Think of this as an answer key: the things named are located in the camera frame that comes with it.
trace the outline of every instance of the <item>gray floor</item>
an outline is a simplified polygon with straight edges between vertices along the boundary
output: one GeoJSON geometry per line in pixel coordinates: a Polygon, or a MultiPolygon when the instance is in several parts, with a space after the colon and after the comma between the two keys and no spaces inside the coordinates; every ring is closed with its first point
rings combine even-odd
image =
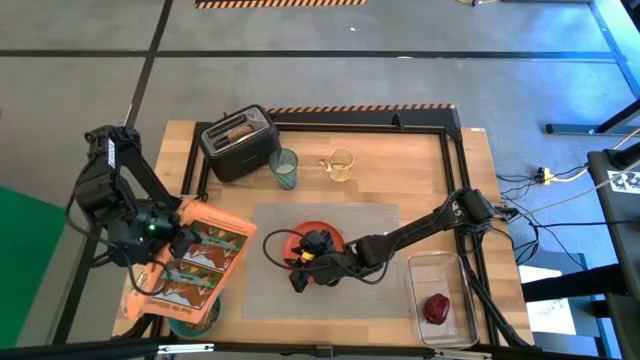
{"type": "MultiPolygon", "coordinates": [[[[597,3],[630,67],[640,72],[640,36],[624,10],[617,0],[597,3]]],[[[498,2],[472,9],[455,0],[393,6],[369,0],[361,7],[196,11],[192,4],[175,0],[162,49],[607,51],[585,5],[498,2]]],[[[146,49],[161,7],[157,0],[4,0],[0,49],[146,49]]],[[[123,121],[141,66],[142,59],[0,58],[0,184],[64,205],[87,150],[83,132],[123,121]]],[[[464,126],[487,128],[498,173],[529,174],[538,166],[573,168],[587,151],[619,140],[547,136],[544,124],[599,123],[631,101],[608,61],[159,59],[136,128],[153,164],[170,119],[213,120],[250,103],[449,102],[464,126]]],[[[585,176],[534,188],[520,203],[535,208],[591,185],[585,176]]],[[[538,218],[587,221],[602,214],[591,195],[538,218]]],[[[518,243],[532,239],[523,223],[510,230],[518,243]]],[[[585,253],[590,266],[615,261],[604,228],[557,234],[570,251],[585,253]]],[[[542,238],[545,249],[561,251],[551,237],[542,238]]],[[[65,232],[20,345],[48,341],[79,245],[80,237],[65,232]]],[[[91,273],[71,341],[109,337],[123,275],[114,267],[91,273]]]]}

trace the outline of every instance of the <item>red plate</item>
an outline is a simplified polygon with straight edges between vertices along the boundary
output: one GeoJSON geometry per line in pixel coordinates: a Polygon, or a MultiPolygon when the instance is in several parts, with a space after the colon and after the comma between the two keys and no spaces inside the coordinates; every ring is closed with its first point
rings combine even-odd
{"type": "MultiPolygon", "coordinates": [[[[296,226],[294,231],[297,231],[301,234],[306,234],[309,231],[313,230],[327,230],[329,234],[331,234],[331,238],[333,239],[333,244],[336,247],[337,251],[344,251],[344,239],[342,238],[342,234],[336,230],[333,226],[322,222],[322,221],[307,221],[298,226],[296,226]]],[[[282,258],[283,259],[297,259],[300,255],[295,254],[291,249],[300,246],[300,236],[296,234],[289,234],[287,239],[284,241],[282,245],[282,258]]],[[[314,284],[313,279],[309,279],[309,284],[314,284]]]]}

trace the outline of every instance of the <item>wooden tabletop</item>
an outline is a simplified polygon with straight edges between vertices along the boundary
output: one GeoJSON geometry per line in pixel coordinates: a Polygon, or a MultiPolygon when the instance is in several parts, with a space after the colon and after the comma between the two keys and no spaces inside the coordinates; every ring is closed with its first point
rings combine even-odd
{"type": "MultiPolygon", "coordinates": [[[[170,121],[156,163],[156,173],[170,193],[180,195],[195,122],[170,121]]],[[[484,129],[464,128],[464,149],[471,185],[490,201],[500,202],[493,160],[484,129]]],[[[298,184],[293,191],[280,190],[268,166],[231,184],[209,176],[209,203],[250,218],[257,203],[388,203],[397,204],[401,225],[433,211],[447,197],[443,160],[438,136],[422,134],[370,134],[332,132],[290,132],[280,134],[283,147],[293,149],[299,159],[298,184]],[[349,148],[356,166],[350,180],[331,181],[317,166],[337,147],[349,148]]],[[[449,146],[455,159],[455,147],[449,146]]],[[[201,164],[202,153],[196,164],[201,164]]],[[[456,185],[460,187],[454,160],[456,185]]],[[[192,189],[196,188],[200,166],[196,165],[192,189]]],[[[507,231],[497,221],[494,226],[507,231]]],[[[533,343],[520,277],[511,243],[492,232],[483,242],[491,295],[508,322],[526,341],[533,343]]],[[[453,232],[436,234],[402,250],[408,256],[425,250],[455,252],[453,232]]],[[[211,341],[263,343],[315,343],[336,345],[420,346],[408,319],[269,319],[243,317],[246,264],[238,264],[223,290],[224,309],[211,341]]],[[[123,294],[131,290],[125,281],[123,294]]],[[[481,303],[475,299],[480,341],[488,343],[481,303]]],[[[113,334],[128,330],[132,321],[119,312],[113,334]]]]}

